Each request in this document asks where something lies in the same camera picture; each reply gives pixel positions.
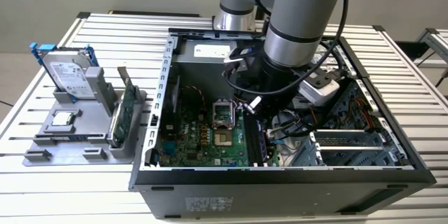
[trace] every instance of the green circuit board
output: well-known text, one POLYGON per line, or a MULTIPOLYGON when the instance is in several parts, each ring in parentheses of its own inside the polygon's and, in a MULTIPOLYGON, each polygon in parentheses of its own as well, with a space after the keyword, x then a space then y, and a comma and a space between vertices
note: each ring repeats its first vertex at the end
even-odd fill
POLYGON ((163 143, 160 163, 170 167, 248 166, 243 112, 236 112, 235 127, 214 130, 212 118, 182 111, 178 140, 163 143))

